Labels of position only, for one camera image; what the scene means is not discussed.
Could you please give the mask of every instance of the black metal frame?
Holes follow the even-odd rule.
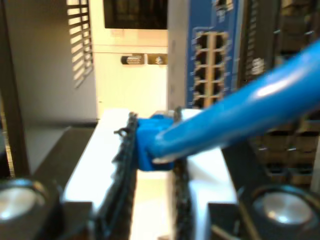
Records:
[[[20,110],[15,72],[10,48],[7,19],[3,0],[0,1],[0,90],[6,122],[6,134],[10,145],[13,168],[12,177],[30,173],[26,152],[25,133]]]
[[[259,164],[248,142],[222,150],[234,188],[236,204],[209,204],[212,239],[231,240],[314,240],[320,238],[320,198],[315,193],[276,184]],[[314,218],[300,225],[281,225],[255,207],[254,202],[267,193],[284,192],[300,197],[312,208]]]

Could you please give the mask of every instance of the ethernet port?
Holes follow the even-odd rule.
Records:
[[[225,7],[227,5],[227,0],[216,0],[215,5],[217,7]]]
[[[216,51],[216,52],[214,53],[214,64],[215,64],[215,65],[222,64],[223,58],[224,58],[224,57],[222,56],[221,52]]]
[[[203,97],[198,98],[193,102],[193,106],[198,109],[203,109],[205,106],[205,99]]]
[[[310,175],[313,172],[313,165],[311,163],[298,163],[296,166],[299,174]]]
[[[195,71],[195,76],[200,78],[201,80],[206,79],[206,69],[204,67]]]
[[[204,95],[206,92],[206,84],[204,82],[202,83],[198,83],[195,87],[194,87],[194,91],[198,92],[199,95]]]
[[[199,62],[199,64],[204,65],[207,63],[207,52],[202,51],[195,57],[195,62]]]
[[[221,86],[218,82],[212,84],[212,93],[213,95],[218,95],[221,92]]]
[[[215,48],[220,49],[225,45],[225,40],[223,35],[217,35],[215,37]]]
[[[207,49],[208,48],[208,35],[202,35],[202,36],[198,37],[196,43],[198,46],[200,46],[201,49]]]
[[[213,80],[219,80],[222,77],[221,68],[216,67],[213,69]]]
[[[282,163],[268,163],[266,165],[268,175],[284,174],[284,165]]]
[[[211,104],[216,104],[218,102],[218,98],[212,98],[211,99]]]

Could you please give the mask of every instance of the wall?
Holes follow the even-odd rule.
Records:
[[[97,120],[94,72],[75,88],[67,4],[5,3],[31,173],[69,125]]]

